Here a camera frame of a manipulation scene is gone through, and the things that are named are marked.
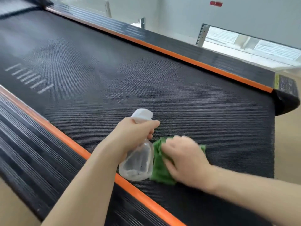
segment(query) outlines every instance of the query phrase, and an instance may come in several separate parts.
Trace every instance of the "person's left hand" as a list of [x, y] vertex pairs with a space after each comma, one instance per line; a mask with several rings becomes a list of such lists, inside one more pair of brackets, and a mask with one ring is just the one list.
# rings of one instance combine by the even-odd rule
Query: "person's left hand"
[[118, 143], [118, 151], [122, 157], [128, 151], [135, 149], [143, 140], [152, 139], [154, 129], [159, 125], [160, 121], [154, 120], [137, 124], [132, 118], [126, 117], [118, 123], [106, 140]]

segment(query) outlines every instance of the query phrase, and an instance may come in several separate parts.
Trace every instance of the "green cloth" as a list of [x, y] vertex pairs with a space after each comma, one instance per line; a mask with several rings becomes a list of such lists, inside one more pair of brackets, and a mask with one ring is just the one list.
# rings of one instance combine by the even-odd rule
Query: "green cloth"
[[[168, 157], [166, 154], [164, 154], [164, 152], [162, 152], [161, 145], [165, 143], [165, 141], [166, 138], [161, 137], [153, 144], [153, 150], [154, 150], [153, 172], [150, 177], [150, 180], [164, 183], [166, 185], [175, 185], [176, 181], [171, 177], [163, 161], [163, 157], [165, 157], [173, 163], [172, 159]], [[206, 146], [200, 145], [200, 148], [205, 153]]]

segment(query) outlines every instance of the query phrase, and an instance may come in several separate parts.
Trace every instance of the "hand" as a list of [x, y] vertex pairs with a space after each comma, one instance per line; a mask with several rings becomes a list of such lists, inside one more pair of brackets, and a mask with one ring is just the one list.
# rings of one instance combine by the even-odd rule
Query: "hand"
[[132, 118], [126, 117], [118, 123], [106, 139], [118, 143], [118, 151], [121, 156], [124, 156], [128, 151], [135, 149], [146, 138], [151, 140], [154, 129], [159, 125], [160, 121], [153, 120], [137, 124]]
[[168, 138], [162, 144], [162, 151], [173, 163], [164, 158], [171, 176], [187, 186], [206, 190], [211, 176], [211, 166], [199, 145], [186, 136]]

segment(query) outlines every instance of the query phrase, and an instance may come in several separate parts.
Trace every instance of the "transparent plastic bottle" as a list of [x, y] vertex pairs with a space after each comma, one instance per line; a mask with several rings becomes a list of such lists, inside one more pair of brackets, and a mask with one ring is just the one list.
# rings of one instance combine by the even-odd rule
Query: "transparent plastic bottle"
[[[153, 113], [147, 109], [137, 109], [131, 118], [137, 123], [151, 120]], [[136, 149], [129, 151], [126, 159], [119, 164], [119, 174], [127, 180], [142, 181], [150, 178], [153, 171], [153, 144], [145, 140]]]

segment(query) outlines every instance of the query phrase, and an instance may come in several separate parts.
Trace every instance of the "forearm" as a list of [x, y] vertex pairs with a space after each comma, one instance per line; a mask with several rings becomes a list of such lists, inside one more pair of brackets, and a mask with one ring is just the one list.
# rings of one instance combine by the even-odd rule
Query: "forearm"
[[115, 148], [106, 140], [96, 147], [42, 226], [104, 224], [119, 163]]
[[301, 186], [213, 167], [208, 193], [249, 209], [277, 226], [301, 225]]

